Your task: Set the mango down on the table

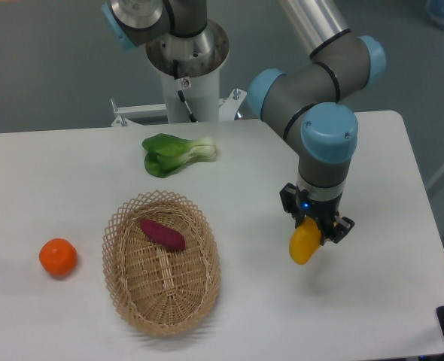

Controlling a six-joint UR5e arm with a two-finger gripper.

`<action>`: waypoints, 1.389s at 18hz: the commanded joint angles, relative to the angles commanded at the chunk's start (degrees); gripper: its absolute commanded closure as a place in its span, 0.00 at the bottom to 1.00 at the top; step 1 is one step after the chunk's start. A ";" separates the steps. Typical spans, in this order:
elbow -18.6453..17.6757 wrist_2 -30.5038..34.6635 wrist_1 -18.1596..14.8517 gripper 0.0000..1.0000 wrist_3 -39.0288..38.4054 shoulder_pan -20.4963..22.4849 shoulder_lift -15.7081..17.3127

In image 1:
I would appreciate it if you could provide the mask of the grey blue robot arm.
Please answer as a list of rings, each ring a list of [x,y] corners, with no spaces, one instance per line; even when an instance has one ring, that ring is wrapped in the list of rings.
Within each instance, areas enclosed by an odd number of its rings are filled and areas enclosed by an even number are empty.
[[[376,82],[385,52],[354,35],[332,1],[283,1],[281,7],[310,58],[299,74],[259,73],[248,89],[251,110],[299,157],[298,178],[280,193],[298,226],[314,222],[319,244],[341,241],[354,222],[339,213],[357,146],[358,122],[341,99]],[[159,72],[168,119],[218,119],[219,70],[229,53],[225,31],[204,1],[108,1],[102,13],[124,49],[144,47]]]

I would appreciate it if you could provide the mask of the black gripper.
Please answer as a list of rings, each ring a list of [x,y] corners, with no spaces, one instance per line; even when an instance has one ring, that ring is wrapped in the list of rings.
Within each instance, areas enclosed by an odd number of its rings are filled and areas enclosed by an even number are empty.
[[[296,186],[286,184],[279,196],[284,211],[291,215],[298,228],[305,217],[319,220],[320,245],[328,241],[338,244],[354,227],[355,222],[339,216],[339,204],[343,183],[334,187],[320,188],[298,182]]]

